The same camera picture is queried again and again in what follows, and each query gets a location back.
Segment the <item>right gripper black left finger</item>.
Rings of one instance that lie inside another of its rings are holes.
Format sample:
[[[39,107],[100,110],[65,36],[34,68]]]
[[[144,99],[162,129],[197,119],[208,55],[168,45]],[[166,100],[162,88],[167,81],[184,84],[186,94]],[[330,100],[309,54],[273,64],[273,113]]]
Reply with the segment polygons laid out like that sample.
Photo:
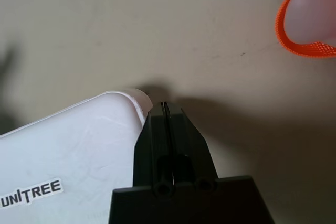
[[[173,168],[165,103],[147,114],[134,148],[133,186],[173,184]]]

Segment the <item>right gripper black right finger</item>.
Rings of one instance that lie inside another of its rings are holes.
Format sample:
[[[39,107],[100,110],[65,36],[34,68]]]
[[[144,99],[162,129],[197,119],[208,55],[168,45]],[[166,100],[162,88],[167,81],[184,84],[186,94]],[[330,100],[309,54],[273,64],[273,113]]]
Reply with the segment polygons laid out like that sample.
[[[217,172],[205,139],[179,106],[165,102],[164,109],[172,143],[174,181],[212,184]]]

